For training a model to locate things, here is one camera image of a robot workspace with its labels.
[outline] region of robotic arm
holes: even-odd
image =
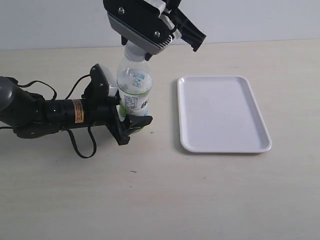
[[[181,0],[103,0],[111,27],[121,35],[122,45],[128,41],[145,51],[147,61],[166,49],[174,39],[182,38],[197,51],[206,36],[179,10]],[[69,100],[77,84],[84,78],[91,82],[81,99]],[[0,76],[0,121],[22,139],[35,139],[59,131],[68,132],[72,146],[81,158],[95,155],[97,144],[91,132],[94,126],[105,125],[119,145],[129,143],[129,135],[149,125],[151,116],[127,115],[120,121],[117,105],[119,90],[108,68],[96,64],[90,74],[81,77],[64,100],[45,100],[38,93],[22,90],[34,83],[19,85],[12,77]],[[87,128],[93,153],[83,156],[77,147],[72,129]]]

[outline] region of table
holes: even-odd
[[[0,75],[42,80],[64,98],[123,48],[0,51]],[[320,238],[320,40],[170,46],[150,61],[152,125],[117,146],[93,130],[81,159],[66,132],[35,140],[0,132],[1,240],[316,240]],[[260,155],[192,154],[180,144],[177,79],[241,75],[273,141]],[[88,84],[83,81],[74,98]],[[51,90],[30,92],[47,99]],[[79,148],[92,150],[85,129]]]

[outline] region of tray rim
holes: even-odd
[[[232,150],[202,151],[202,150],[192,149],[185,142],[184,131],[182,131],[182,119],[183,119],[182,112],[181,112],[181,109],[182,109],[182,100],[181,100],[182,91],[181,91],[181,87],[180,86],[183,84],[183,80],[185,78],[240,78],[240,79],[243,79],[245,81],[245,84],[247,85],[247,87],[249,89],[249,92],[250,92],[251,96],[252,96],[254,106],[255,106],[255,108],[256,108],[256,110],[258,112],[258,115],[259,115],[259,120],[260,120],[260,122],[261,122],[261,124],[263,126],[264,133],[266,134],[266,137],[267,137],[267,140],[268,140],[267,147],[261,148],[261,149],[244,149],[244,150],[235,150],[235,151],[232,151]],[[268,132],[266,123],[265,123],[264,118],[262,116],[262,113],[260,111],[258,102],[257,102],[257,100],[255,98],[255,95],[254,95],[254,92],[252,90],[252,87],[251,87],[249,81],[245,77],[243,77],[241,75],[185,75],[185,76],[180,77],[177,80],[177,99],[178,99],[180,142],[181,142],[181,145],[183,146],[183,148],[186,149],[187,151],[189,151],[191,153],[204,153],[204,154],[262,154],[262,153],[268,152],[272,148],[273,143],[272,143],[270,134]]]

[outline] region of white plastic tray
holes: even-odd
[[[249,82],[241,76],[178,80],[180,139],[194,153],[270,150],[272,142]]]

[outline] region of cylindrical motor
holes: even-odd
[[[13,128],[31,123],[36,101],[9,78],[0,76],[0,121]]]

